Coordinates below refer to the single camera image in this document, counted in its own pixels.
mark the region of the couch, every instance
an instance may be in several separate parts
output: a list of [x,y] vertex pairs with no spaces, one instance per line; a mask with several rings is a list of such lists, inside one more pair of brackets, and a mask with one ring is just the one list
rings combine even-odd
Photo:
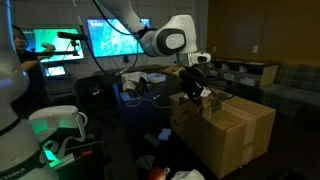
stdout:
[[280,64],[274,84],[262,90],[262,104],[290,117],[303,107],[320,108],[320,67]]

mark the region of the green light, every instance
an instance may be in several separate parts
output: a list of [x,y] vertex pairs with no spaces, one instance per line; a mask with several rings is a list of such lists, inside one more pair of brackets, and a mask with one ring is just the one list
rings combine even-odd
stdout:
[[73,127],[72,121],[67,118],[60,118],[59,119],[59,127],[60,128],[70,128]]
[[50,161],[59,161],[59,159],[56,158],[56,156],[50,151],[50,150],[44,150],[46,153],[47,159]]
[[41,131],[48,129],[48,124],[46,119],[36,120],[36,122],[32,123],[33,132],[38,134]]
[[54,168],[54,167],[56,167],[57,165],[59,165],[60,163],[61,163],[60,160],[53,161],[53,162],[49,163],[49,166],[52,167],[52,168]]

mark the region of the laptop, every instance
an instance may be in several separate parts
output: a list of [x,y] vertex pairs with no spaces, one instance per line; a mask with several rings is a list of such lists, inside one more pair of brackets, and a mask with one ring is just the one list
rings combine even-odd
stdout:
[[45,72],[47,77],[61,76],[66,74],[63,66],[48,67],[45,68]]
[[127,90],[125,92],[121,92],[120,96],[124,102],[131,101],[137,98],[141,98],[146,91],[147,88],[147,80],[143,77],[140,77],[139,82],[136,84],[135,90]]

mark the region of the person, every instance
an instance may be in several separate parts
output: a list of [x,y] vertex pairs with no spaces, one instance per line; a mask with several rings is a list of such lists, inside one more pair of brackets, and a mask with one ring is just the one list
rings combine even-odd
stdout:
[[[29,86],[26,92],[12,102],[12,108],[20,118],[27,119],[33,112],[52,106],[49,94],[46,90],[45,77],[41,69],[40,61],[51,56],[36,56],[27,50],[28,40],[22,30],[12,25],[13,40],[21,68],[29,76]],[[54,52],[55,47],[47,46],[44,52]]]

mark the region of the blue screen display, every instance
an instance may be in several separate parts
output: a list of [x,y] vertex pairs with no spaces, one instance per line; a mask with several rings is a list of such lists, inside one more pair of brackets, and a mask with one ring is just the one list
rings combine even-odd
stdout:
[[[119,31],[128,34],[129,31],[117,20],[108,19]],[[150,27],[149,19],[141,22]],[[114,30],[103,18],[87,19],[93,54],[95,57],[120,56],[143,53],[143,49],[132,35],[123,35]]]
[[[49,43],[56,47],[56,51],[73,51],[74,48],[70,44],[70,39],[62,39],[58,37],[58,32],[66,32],[66,33],[72,33],[72,34],[78,34],[78,29],[76,28],[66,28],[66,29],[22,29],[23,33],[25,34],[26,38],[28,39],[29,46],[28,50],[32,51],[35,50],[35,52],[42,52],[45,50],[44,47],[42,47],[42,43]],[[57,62],[57,61],[66,61],[66,60],[75,60],[75,59],[83,59],[83,50],[81,43],[79,41],[76,41],[79,46],[76,46],[76,50],[79,54],[79,56],[74,56],[72,54],[67,55],[54,55],[50,59],[43,59],[41,60],[42,63],[45,62]]]

